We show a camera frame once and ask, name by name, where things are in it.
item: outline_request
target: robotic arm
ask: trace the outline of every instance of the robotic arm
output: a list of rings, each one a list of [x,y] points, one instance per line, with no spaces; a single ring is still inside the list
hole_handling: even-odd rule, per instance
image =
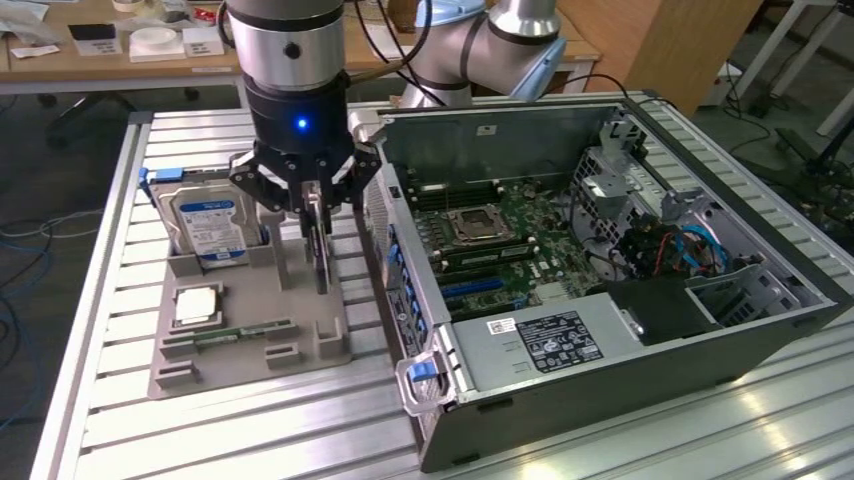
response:
[[[268,210],[298,215],[317,291],[325,293],[329,211],[357,198],[380,167],[374,151],[353,144],[346,129],[342,0],[225,3],[257,136],[230,180]],[[421,2],[421,27],[430,17],[430,33],[409,62],[418,87],[449,106],[470,102],[469,82],[536,100],[565,47],[554,0],[501,0],[488,12],[482,0]],[[402,104],[433,106],[414,87]]]

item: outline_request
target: blue expansion slot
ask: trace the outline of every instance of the blue expansion slot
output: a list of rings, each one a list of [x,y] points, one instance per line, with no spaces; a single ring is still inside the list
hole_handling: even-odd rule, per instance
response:
[[[488,292],[489,290],[497,290],[502,286],[504,281],[500,278],[492,278],[489,280],[482,280],[481,282],[442,288],[441,297],[450,298],[458,297],[460,295],[469,295],[472,293]]]

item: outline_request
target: cpu socket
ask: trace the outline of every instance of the cpu socket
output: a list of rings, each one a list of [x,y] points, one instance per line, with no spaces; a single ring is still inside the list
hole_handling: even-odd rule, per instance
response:
[[[456,241],[461,245],[490,243],[513,237],[501,213],[492,205],[448,212]]]

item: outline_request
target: motherboard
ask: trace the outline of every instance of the motherboard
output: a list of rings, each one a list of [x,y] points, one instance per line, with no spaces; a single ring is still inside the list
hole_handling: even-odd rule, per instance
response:
[[[569,230],[565,198],[558,184],[530,178],[409,190],[452,321],[561,302],[601,284]]]

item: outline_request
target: gray 3d printed tray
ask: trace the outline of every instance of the gray 3d printed tray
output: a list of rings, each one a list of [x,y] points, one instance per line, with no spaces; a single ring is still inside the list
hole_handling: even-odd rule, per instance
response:
[[[169,258],[149,398],[186,395],[349,362],[337,272],[332,271],[329,293],[318,295],[304,241],[278,242],[272,238],[269,245],[248,249],[249,265],[204,274],[194,256]]]

